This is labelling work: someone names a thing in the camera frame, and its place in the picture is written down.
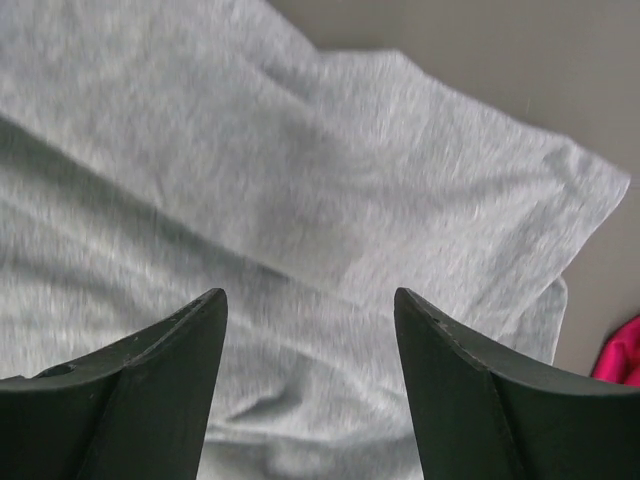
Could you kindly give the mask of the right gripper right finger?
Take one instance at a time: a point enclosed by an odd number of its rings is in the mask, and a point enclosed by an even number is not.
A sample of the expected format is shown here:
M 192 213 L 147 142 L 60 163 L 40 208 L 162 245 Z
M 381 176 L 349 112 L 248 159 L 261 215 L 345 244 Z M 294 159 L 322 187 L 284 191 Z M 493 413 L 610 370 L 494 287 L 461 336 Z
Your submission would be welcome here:
M 409 289 L 394 320 L 425 478 L 638 478 L 638 389 L 529 358 Z

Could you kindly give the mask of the grey t shirt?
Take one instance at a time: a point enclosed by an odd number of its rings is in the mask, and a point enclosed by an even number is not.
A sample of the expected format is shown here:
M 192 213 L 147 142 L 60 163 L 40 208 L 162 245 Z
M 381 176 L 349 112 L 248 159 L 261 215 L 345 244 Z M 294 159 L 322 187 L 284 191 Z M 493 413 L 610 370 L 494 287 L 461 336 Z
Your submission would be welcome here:
M 629 176 L 263 1 L 1 5 L 1 373 L 212 288 L 202 479 L 418 479 L 393 297 L 548 363 Z

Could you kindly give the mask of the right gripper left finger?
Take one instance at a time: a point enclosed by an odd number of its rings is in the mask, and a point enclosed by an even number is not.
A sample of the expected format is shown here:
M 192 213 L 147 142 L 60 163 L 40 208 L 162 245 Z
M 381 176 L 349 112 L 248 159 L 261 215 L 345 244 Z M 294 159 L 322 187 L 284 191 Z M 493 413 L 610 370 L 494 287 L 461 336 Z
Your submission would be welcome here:
M 2 478 L 196 478 L 227 318 L 212 289 L 90 354 L 2 379 Z

